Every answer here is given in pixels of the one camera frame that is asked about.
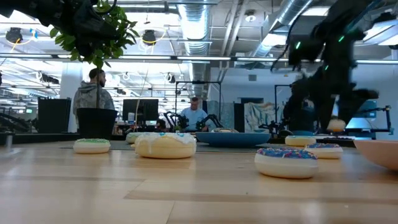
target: man in gray hoodie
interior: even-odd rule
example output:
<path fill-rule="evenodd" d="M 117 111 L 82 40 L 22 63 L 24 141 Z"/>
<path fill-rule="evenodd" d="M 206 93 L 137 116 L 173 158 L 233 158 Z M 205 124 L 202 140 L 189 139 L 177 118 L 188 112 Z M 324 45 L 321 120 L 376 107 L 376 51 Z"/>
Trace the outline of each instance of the man in gray hoodie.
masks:
<path fill-rule="evenodd" d="M 90 71 L 88 76 L 90 77 L 90 82 L 82 82 L 81 87 L 77 89 L 75 93 L 75 98 L 73 99 L 73 114 L 77 119 L 77 109 L 78 108 L 96 108 L 96 97 L 97 97 L 97 75 L 99 75 L 99 108 L 114 110 L 113 100 L 108 91 L 104 90 L 105 87 L 105 72 L 103 70 L 98 70 L 94 68 Z"/>

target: sprinkles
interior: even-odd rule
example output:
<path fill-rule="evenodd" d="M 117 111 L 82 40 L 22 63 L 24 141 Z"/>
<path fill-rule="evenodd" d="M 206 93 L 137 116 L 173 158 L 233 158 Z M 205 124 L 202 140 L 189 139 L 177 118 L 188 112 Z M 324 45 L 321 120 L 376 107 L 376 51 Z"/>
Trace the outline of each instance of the sprinkles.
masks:
<path fill-rule="evenodd" d="M 315 143 L 315 144 L 306 145 L 305 147 L 309 149 L 316 149 L 316 148 L 336 148 L 340 146 L 338 144 Z"/>
<path fill-rule="evenodd" d="M 109 143 L 106 139 L 79 139 L 76 142 L 88 142 L 88 143 Z"/>
<path fill-rule="evenodd" d="M 294 148 L 267 148 L 259 149 L 258 154 L 269 157 L 287 158 L 287 159 L 317 159 L 316 155 L 302 149 Z"/>

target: man in white shirt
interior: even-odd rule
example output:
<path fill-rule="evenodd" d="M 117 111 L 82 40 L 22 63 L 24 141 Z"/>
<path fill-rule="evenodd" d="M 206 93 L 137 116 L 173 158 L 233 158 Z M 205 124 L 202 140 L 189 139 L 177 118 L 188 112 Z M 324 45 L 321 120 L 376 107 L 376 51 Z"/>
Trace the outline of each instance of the man in white shirt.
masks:
<path fill-rule="evenodd" d="M 196 132 L 196 131 L 208 131 L 208 125 L 206 125 L 202 130 L 197 130 L 197 122 L 202 121 L 207 117 L 207 114 L 204 110 L 199 108 L 199 98 L 193 97 L 191 99 L 191 106 L 185 108 L 181 112 L 181 116 L 188 118 L 188 127 L 185 128 L 185 132 Z"/>

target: black plant pot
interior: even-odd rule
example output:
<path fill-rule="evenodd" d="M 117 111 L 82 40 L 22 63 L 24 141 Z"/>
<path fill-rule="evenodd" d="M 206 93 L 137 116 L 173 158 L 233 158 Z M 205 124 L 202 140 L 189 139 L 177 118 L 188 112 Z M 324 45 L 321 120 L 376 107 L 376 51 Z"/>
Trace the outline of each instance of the black plant pot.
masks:
<path fill-rule="evenodd" d="M 118 115 L 115 110 L 97 108 L 79 108 L 79 132 L 82 138 L 100 138 L 110 140 L 114 122 Z"/>

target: donut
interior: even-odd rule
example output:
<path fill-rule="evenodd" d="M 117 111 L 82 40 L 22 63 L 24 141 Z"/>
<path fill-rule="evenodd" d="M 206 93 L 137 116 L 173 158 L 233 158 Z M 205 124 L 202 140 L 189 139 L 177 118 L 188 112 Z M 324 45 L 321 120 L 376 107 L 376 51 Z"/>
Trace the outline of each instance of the donut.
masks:
<path fill-rule="evenodd" d="M 134 142 L 136 141 L 138 136 L 140 136 L 141 134 L 144 134 L 144 133 L 129 133 L 129 134 L 127 134 L 126 142 L 129 144 L 134 144 Z"/>
<path fill-rule="evenodd" d="M 333 132 L 342 132 L 346 128 L 346 123 L 340 119 L 331 119 L 328 124 L 327 130 Z"/>
<path fill-rule="evenodd" d="M 259 149 L 254 163 L 264 175 L 288 179 L 311 178 L 318 170 L 317 157 L 302 149 Z"/>
<path fill-rule="evenodd" d="M 217 133 L 239 133 L 239 131 L 232 129 L 232 128 L 215 128 L 211 132 L 217 132 Z"/>
<path fill-rule="evenodd" d="M 197 150 L 196 139 L 184 133 L 145 133 L 136 139 L 135 145 L 138 155 L 157 159 L 187 158 Z"/>
<path fill-rule="evenodd" d="M 73 150 L 80 154 L 99 154 L 109 151 L 111 143 L 106 139 L 79 139 L 75 141 Z"/>
<path fill-rule="evenodd" d="M 309 144 L 305 146 L 305 150 L 315 154 L 319 159 L 340 159 L 343 154 L 343 149 L 337 144 Z"/>
<path fill-rule="evenodd" d="M 317 140 L 311 136 L 287 136 L 285 138 L 285 144 L 288 146 L 300 146 L 304 147 L 307 144 L 317 143 Z"/>

